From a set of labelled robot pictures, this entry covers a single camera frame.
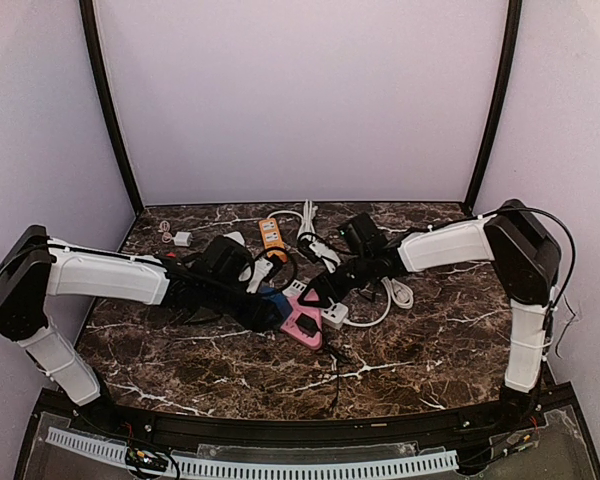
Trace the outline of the white USB charger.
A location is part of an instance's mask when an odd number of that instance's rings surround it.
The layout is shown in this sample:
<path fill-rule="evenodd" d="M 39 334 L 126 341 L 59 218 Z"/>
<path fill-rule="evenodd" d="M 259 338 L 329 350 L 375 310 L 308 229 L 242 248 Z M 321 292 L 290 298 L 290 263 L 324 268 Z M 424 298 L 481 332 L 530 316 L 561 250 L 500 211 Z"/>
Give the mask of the white USB charger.
<path fill-rule="evenodd" d="M 189 247 L 192 243 L 192 233 L 185 231 L 178 231 L 173 236 L 173 244 L 178 247 Z"/>

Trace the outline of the black TP-Link adapter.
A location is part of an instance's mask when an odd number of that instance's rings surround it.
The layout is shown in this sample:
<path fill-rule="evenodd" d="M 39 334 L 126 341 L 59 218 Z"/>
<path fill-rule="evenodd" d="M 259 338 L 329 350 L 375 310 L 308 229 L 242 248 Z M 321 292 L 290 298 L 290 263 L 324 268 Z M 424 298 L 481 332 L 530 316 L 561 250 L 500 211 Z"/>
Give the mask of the black TP-Link adapter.
<path fill-rule="evenodd" d="M 321 332 L 316 320 L 306 314 L 301 314 L 296 319 L 296 326 L 304 335 L 308 337 L 315 337 Z"/>

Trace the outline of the white two-pin adapter plug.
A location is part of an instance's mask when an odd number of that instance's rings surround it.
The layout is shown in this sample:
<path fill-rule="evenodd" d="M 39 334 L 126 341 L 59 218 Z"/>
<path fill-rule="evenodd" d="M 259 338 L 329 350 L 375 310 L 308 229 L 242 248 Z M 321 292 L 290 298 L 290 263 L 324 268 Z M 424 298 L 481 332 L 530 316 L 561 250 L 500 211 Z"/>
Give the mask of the white two-pin adapter plug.
<path fill-rule="evenodd" d="M 227 233 L 227 234 L 225 234 L 225 237 L 237 242 L 238 244 L 240 244 L 242 246 L 245 245 L 245 239 L 239 231 Z"/>

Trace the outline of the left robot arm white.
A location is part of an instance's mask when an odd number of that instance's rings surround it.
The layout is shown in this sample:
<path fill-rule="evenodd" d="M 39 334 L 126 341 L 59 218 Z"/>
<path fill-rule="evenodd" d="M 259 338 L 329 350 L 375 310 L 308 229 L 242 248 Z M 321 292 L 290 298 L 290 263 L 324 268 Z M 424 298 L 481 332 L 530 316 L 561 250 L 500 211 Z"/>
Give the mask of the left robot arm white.
<path fill-rule="evenodd" d="M 104 383 L 46 313 L 48 297 L 207 309 L 266 332 L 285 319 L 278 291 L 262 285 L 278 268 L 235 236 L 217 236 L 202 252 L 177 258 L 77 246 L 31 225 L 0 264 L 0 335 L 18 344 L 74 405 L 90 406 L 104 397 Z"/>

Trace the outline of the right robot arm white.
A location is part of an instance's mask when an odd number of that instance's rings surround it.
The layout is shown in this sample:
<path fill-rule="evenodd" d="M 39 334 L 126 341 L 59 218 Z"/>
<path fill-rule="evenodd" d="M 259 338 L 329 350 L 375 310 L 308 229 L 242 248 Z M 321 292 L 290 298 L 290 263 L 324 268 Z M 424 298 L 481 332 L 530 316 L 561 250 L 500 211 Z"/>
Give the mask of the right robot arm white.
<path fill-rule="evenodd" d="M 457 264 L 487 263 L 511 308 L 503 386 L 528 394 L 540 378 L 553 310 L 564 293 L 559 284 L 562 250 L 546 221 L 562 224 L 547 211 L 511 199 L 484 214 L 410 228 L 389 238 L 369 214 L 362 213 L 338 229 L 349 260 L 314 277 L 298 302 L 326 309 L 375 281 Z"/>

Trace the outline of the orange power strip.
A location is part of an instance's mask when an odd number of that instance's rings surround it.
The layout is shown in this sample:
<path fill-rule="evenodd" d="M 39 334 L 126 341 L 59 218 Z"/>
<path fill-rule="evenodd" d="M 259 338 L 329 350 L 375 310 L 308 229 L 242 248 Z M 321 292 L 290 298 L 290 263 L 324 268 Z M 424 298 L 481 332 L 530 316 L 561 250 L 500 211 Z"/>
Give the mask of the orange power strip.
<path fill-rule="evenodd" d="M 283 263 L 288 261 L 285 245 L 281 237 L 278 223 L 275 218 L 265 218 L 259 221 L 259 230 L 263 241 L 266 256 L 269 259 L 277 258 Z"/>

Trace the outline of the blue cube socket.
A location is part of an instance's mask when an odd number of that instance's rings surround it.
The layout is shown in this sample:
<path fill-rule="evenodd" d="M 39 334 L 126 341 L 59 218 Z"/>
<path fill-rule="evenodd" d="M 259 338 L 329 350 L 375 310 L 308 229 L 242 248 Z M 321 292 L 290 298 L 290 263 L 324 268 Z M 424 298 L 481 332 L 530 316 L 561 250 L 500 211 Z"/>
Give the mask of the blue cube socket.
<path fill-rule="evenodd" d="M 261 285 L 258 292 L 264 296 L 266 300 L 273 302 L 278 309 L 281 319 L 286 321 L 291 315 L 293 308 L 287 297 L 269 286 Z"/>

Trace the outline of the pink triangular power strip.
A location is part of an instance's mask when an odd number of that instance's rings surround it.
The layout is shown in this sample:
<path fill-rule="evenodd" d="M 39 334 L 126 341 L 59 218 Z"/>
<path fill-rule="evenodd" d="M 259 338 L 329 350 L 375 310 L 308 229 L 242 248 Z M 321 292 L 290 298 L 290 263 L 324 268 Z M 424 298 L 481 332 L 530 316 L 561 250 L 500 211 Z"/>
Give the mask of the pink triangular power strip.
<path fill-rule="evenodd" d="M 323 345 L 321 310 L 298 303 L 298 297 L 288 297 L 291 313 L 283 322 L 280 331 L 310 350 L 320 350 Z"/>

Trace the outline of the white power strip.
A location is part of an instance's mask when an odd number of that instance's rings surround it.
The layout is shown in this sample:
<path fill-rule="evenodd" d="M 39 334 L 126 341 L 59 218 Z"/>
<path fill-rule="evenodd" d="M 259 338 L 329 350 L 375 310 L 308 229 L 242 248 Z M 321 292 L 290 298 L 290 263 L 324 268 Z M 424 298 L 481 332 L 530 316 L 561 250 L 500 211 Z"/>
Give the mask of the white power strip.
<path fill-rule="evenodd" d="M 299 280 L 294 280 L 292 284 L 283 290 L 286 297 L 299 296 L 306 289 L 306 285 Z M 344 321 L 348 318 L 349 308 L 342 303 L 332 302 L 329 308 L 321 309 L 321 318 L 325 325 L 335 330 L 340 330 Z"/>

